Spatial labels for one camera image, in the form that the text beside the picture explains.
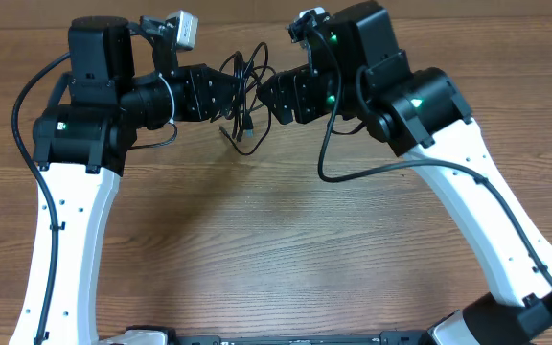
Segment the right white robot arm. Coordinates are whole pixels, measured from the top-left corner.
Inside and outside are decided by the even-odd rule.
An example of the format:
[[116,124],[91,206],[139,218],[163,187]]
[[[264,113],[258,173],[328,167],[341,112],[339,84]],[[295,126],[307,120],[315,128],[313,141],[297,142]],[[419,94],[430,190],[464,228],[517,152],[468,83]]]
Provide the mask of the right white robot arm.
[[455,82],[412,71],[389,14],[374,1],[289,24],[308,61],[272,76],[259,99],[281,124],[360,121],[438,196],[479,262],[488,292],[424,330],[384,331],[380,344],[529,344],[552,327],[552,245],[502,177]]

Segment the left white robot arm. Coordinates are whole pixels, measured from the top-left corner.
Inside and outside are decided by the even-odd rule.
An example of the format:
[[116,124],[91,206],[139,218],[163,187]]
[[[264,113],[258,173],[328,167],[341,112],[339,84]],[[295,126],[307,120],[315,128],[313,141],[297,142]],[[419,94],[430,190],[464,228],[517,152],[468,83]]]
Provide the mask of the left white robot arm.
[[141,128],[215,119],[242,90],[238,76],[180,66],[196,40],[184,11],[133,23],[75,19],[62,74],[21,154],[38,186],[38,214],[14,344],[95,344],[104,230],[127,153]]

